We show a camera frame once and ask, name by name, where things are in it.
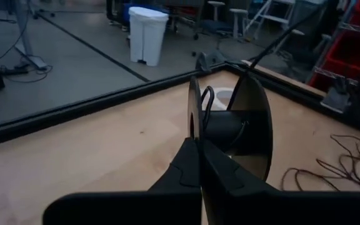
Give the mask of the black table edge rail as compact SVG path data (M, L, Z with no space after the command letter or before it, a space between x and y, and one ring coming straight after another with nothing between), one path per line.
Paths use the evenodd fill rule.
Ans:
M99 97L4 122L0 124L0 143L169 89L188 82L193 76L203 78L221 71L230 72L241 78L250 75L257 79L264 88L360 131L360 124L357 119L353 118L353 114L342 115L320 105L319 102L326 96L325 92L272 72L264 67L256 66L251 69L249 63L244 61L216 64L211 68L211 72L195 70L174 77L145 82L134 87L103 94Z

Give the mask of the grey corner bracket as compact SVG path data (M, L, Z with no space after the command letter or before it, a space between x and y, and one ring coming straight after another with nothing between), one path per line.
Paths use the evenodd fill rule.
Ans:
M227 60L228 58L220 50L208 54L200 52L196 54L195 70L210 73L213 66L225 63Z
M320 104L336 113L343 114L349 106L349 98L348 92L338 91L335 87L331 87Z

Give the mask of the grey desk leg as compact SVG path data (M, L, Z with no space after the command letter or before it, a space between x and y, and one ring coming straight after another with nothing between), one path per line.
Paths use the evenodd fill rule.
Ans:
M14 14L16 16L17 25L19 27L19 41L14 45L15 49L24 56L38 70L46 70L47 64L40 56L33 53L30 38L27 33L27 28L30 19L37 13L33 8L31 0L12 0Z

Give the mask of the black power strip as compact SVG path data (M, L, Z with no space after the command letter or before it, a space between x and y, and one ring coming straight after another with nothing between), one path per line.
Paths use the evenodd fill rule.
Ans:
M9 69L7 67L0 67L0 73L2 76L17 76L22 74L27 74L29 71L26 68L14 67Z

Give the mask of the white pedal trash bin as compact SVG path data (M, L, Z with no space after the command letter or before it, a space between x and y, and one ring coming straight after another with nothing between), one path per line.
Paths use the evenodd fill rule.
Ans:
M169 14L145 7L130 7L130 59L147 66L157 66Z

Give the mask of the black cord spool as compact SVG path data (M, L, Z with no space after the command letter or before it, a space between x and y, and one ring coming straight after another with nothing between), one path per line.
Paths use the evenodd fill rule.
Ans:
M196 77L188 88L189 136L209 141L256 177L268 178L273 156L273 122L267 94L251 76L240 77L225 109L214 110L218 92L201 90Z

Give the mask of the white tape roll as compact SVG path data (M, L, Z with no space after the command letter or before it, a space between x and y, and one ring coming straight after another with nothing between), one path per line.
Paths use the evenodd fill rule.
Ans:
M215 92L212 104L213 111L224 111L228 108L234 89L231 87L213 87Z

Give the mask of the white round stool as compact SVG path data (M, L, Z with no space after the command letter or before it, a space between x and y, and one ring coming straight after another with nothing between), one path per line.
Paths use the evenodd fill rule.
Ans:
M225 6L226 4L221 1L208 1L207 3L214 7L214 21L218 21L219 7Z
M231 8L230 11L234 16L232 36L237 39L244 36L247 31L249 13L246 9Z

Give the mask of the white step ladder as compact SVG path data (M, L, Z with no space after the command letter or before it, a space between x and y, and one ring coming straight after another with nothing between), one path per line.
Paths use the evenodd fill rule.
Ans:
M278 16L273 16L273 15L269 14L269 10L273 3L284 4L287 6L287 11L286 11L286 14L284 17L278 17ZM264 4L262 5L262 7L257 11L257 13L254 15L254 17L251 20L249 20L247 25L244 27L245 28L244 34L247 34L247 32L249 31L249 28L254 23L258 23L257 29L253 36L254 39L258 39L261 27L265 20L275 21L277 23L282 24L282 26L284 28L287 27L290 23L291 14L294 11L295 3L296 3L296 0L264 0Z

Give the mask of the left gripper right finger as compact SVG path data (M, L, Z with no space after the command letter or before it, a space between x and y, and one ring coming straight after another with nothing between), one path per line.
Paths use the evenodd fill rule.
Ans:
M213 225L360 225L360 192L280 191L209 141L200 173Z

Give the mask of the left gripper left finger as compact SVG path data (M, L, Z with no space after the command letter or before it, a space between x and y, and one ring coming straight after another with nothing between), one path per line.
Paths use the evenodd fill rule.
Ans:
M201 207L198 147L185 139L148 190L68 194L45 209L42 225L198 224Z

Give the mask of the large red storage bin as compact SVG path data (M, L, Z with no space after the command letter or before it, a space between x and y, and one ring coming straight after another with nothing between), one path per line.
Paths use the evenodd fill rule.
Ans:
M360 33L343 32L326 54L322 68L348 78L360 78Z

